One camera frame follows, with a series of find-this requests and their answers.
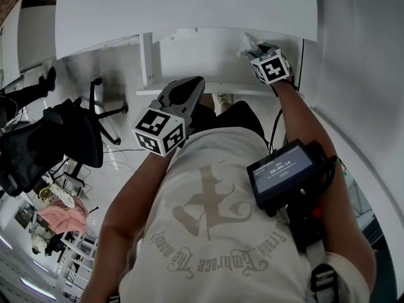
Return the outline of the person's right forearm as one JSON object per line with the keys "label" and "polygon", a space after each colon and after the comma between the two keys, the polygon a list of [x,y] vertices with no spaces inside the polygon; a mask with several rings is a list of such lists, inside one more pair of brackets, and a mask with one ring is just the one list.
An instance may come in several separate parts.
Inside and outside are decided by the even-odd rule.
{"label": "person's right forearm", "polygon": [[291,83],[277,81],[272,87],[281,104],[287,138],[290,141],[299,139],[305,145],[317,141],[327,157],[337,156],[326,130],[294,86]]}

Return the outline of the person's left forearm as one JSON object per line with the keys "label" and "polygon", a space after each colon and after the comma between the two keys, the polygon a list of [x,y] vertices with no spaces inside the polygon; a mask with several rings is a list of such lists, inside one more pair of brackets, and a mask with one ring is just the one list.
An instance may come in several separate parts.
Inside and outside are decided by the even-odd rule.
{"label": "person's left forearm", "polygon": [[145,226],[150,209],[175,152],[166,157],[150,153],[109,206],[100,242],[132,243]]}

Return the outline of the white printed t-shirt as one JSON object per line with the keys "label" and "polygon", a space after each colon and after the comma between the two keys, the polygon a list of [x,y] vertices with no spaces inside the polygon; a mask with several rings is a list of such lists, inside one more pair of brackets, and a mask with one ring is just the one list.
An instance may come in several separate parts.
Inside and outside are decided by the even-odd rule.
{"label": "white printed t-shirt", "polygon": [[247,167],[268,150],[245,128],[192,135],[154,200],[121,303],[306,303],[311,267],[256,205]]}

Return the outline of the large white drawer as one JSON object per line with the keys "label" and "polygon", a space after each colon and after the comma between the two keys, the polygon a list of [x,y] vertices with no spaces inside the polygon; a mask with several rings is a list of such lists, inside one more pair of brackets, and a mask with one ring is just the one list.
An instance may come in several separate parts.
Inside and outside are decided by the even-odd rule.
{"label": "large white drawer", "polygon": [[140,36],[143,85],[136,94],[158,95],[172,81],[202,76],[206,93],[271,96],[271,88],[258,80],[249,59],[240,54],[247,49],[248,37],[279,46],[295,79],[300,79],[302,38],[239,28],[180,29]]}

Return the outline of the black office chair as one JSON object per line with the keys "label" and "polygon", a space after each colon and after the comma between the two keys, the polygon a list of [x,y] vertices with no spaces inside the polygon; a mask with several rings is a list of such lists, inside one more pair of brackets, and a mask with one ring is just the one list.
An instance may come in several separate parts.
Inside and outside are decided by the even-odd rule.
{"label": "black office chair", "polygon": [[102,138],[120,145],[100,120],[127,113],[128,106],[101,114],[95,111],[95,87],[101,78],[90,83],[89,106],[81,99],[67,99],[43,112],[40,120],[0,137],[0,187],[10,196],[31,191],[42,176],[64,156],[83,165],[100,168],[104,163]]}

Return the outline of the black shorts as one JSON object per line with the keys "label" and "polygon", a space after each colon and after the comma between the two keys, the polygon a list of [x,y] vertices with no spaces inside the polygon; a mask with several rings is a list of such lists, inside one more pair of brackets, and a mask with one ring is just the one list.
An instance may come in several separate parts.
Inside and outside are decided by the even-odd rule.
{"label": "black shorts", "polygon": [[198,104],[191,116],[191,134],[218,128],[245,128],[258,134],[269,146],[263,127],[253,110],[245,101],[238,101],[223,113],[216,115],[211,108]]}

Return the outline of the black screen device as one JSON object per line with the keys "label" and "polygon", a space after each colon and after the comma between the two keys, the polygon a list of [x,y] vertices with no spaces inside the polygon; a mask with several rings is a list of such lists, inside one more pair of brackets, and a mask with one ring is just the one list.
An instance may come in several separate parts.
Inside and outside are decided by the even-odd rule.
{"label": "black screen device", "polygon": [[328,189],[338,157],[318,141],[296,139],[247,167],[256,204],[270,217],[289,204],[312,200]]}

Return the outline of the white desk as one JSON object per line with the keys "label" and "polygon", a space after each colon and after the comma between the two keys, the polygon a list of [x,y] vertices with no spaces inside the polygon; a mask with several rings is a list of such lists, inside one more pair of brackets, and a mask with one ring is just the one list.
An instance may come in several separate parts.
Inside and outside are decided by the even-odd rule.
{"label": "white desk", "polygon": [[239,28],[318,39],[317,0],[57,0],[56,57],[144,33]]}

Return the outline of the white round patterned fan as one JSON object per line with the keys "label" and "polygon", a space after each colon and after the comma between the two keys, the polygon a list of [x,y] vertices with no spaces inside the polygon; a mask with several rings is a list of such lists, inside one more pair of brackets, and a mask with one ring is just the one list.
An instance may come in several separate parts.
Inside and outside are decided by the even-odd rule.
{"label": "white round patterned fan", "polygon": [[53,184],[50,189],[68,208],[75,207],[73,196],[65,188]]}

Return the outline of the pink cloth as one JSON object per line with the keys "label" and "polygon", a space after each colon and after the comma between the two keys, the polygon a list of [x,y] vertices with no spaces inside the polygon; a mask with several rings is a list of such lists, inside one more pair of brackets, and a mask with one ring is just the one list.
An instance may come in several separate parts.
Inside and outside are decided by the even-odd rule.
{"label": "pink cloth", "polygon": [[49,224],[55,234],[86,232],[88,210],[80,199],[74,200],[74,208],[69,208],[61,200],[57,200],[39,210],[37,214]]}

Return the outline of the clear plastic packet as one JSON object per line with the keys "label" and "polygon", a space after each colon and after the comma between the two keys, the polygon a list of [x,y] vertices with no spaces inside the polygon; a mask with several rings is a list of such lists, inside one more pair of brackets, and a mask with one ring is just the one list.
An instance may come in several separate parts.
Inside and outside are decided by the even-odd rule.
{"label": "clear plastic packet", "polygon": [[265,41],[260,41],[250,33],[244,32],[241,35],[241,47],[237,51],[238,57],[250,57],[255,59],[266,54],[270,50],[270,45]]}

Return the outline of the white metal rack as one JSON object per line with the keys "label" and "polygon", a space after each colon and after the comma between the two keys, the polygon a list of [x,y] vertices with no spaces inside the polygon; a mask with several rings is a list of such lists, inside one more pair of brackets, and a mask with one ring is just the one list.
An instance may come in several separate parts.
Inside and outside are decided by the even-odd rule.
{"label": "white metal rack", "polygon": [[98,238],[88,238],[86,233],[65,232],[61,243],[56,288],[68,299],[78,302],[92,274]]}

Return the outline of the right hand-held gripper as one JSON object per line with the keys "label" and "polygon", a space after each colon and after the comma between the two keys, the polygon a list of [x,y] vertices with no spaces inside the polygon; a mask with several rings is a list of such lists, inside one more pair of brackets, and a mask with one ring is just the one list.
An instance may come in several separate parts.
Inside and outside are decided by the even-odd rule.
{"label": "right hand-held gripper", "polygon": [[262,83],[272,84],[290,75],[290,64],[277,45],[259,44],[258,50],[247,51],[246,57]]}

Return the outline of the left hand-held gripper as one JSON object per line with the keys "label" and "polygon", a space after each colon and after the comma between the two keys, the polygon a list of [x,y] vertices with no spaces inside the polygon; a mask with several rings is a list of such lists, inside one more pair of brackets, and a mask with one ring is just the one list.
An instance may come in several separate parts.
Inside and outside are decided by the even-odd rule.
{"label": "left hand-held gripper", "polygon": [[132,132],[141,148],[162,157],[180,146],[194,130],[194,113],[205,91],[205,79],[175,80],[143,107]]}

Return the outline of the black metal frame stool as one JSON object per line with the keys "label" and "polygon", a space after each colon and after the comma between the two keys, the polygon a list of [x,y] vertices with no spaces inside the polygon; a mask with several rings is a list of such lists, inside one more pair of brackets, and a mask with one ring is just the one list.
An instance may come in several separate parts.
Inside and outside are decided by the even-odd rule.
{"label": "black metal frame stool", "polygon": [[91,173],[88,167],[66,156],[64,156],[61,163],[49,171],[53,184],[61,187],[71,196],[77,196],[78,198],[92,189],[92,186],[86,183],[86,179]]}

